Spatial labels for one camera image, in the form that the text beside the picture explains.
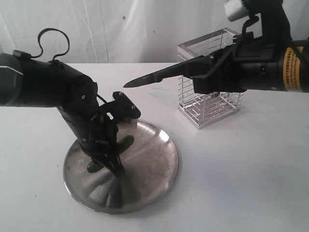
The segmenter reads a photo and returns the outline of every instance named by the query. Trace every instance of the white tabletop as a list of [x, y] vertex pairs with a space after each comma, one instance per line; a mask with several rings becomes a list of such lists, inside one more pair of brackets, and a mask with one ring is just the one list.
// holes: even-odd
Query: white tabletop
[[0, 108], [0, 232], [308, 231], [309, 94], [247, 91], [239, 113], [197, 130], [177, 109], [177, 78], [122, 89], [168, 65], [72, 65], [171, 136], [182, 165], [167, 196], [122, 216], [82, 207], [62, 179], [75, 137], [59, 112]]

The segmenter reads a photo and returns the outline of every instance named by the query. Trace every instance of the yellow warning label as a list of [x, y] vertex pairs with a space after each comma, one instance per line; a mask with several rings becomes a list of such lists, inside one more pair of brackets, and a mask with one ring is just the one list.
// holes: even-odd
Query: yellow warning label
[[[304, 47], [298, 47], [300, 52], [303, 52]], [[287, 91], [302, 92], [299, 81], [300, 60], [294, 53], [292, 48], [286, 49], [283, 63], [283, 79]]]

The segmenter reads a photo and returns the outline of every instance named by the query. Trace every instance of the metal wire rack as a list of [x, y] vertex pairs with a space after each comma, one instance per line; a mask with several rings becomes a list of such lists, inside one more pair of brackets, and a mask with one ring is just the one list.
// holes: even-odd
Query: metal wire rack
[[[237, 33], [222, 29], [211, 34], [178, 45], [179, 62], [208, 55], [211, 52], [231, 45]], [[186, 77], [179, 78], [179, 110], [198, 128], [204, 128], [220, 121], [240, 110], [242, 94], [214, 92], [196, 94], [193, 81]]]

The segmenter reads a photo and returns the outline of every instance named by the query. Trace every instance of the white wall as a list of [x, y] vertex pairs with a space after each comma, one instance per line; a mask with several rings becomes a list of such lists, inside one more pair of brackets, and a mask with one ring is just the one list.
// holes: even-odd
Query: white wall
[[[218, 29], [240, 31], [228, 22], [225, 0], [0, 0], [0, 52], [39, 53], [37, 34], [54, 27], [68, 34], [63, 62], [175, 62], [177, 45]], [[309, 36], [309, 1], [284, 0], [292, 36]], [[260, 34], [260, 25], [253, 26]], [[66, 50], [57, 32], [42, 37], [50, 60]]]

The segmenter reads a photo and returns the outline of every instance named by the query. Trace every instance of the stainless steel plate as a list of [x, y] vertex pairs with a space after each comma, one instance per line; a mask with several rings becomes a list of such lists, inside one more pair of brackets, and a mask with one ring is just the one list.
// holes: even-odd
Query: stainless steel plate
[[133, 145], [121, 155], [126, 173], [116, 178], [106, 168], [90, 174], [91, 161], [77, 141], [63, 166], [67, 190], [81, 205], [96, 212], [125, 214], [151, 205], [172, 186], [179, 158], [173, 141], [158, 126], [139, 120], [136, 128], [119, 127], [118, 139], [133, 135]]

